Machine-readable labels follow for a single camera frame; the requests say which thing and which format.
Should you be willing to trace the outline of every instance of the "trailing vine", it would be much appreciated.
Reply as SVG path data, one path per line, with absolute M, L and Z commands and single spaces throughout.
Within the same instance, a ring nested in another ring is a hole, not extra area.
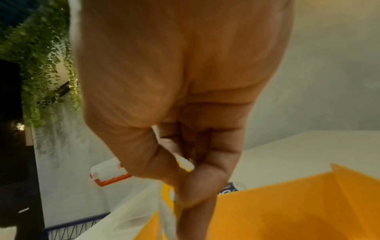
M 51 0 L 24 23 L 3 31 L 6 34 L 0 38 L 0 58 L 20 65 L 26 125 L 42 126 L 52 105 L 63 101 L 56 91 L 60 79 L 57 64 L 61 58 L 69 74 L 70 100 L 75 109 L 81 107 L 68 40 L 69 25 L 68 1 Z

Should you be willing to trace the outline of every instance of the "skin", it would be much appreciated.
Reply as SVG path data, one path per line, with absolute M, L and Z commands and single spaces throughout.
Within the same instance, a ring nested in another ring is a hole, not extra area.
M 243 151 L 247 116 L 288 44 L 292 0 L 81 6 L 70 37 L 86 124 L 129 173 L 174 186 L 180 240 L 205 239 Z M 172 153 L 195 170 L 185 172 Z

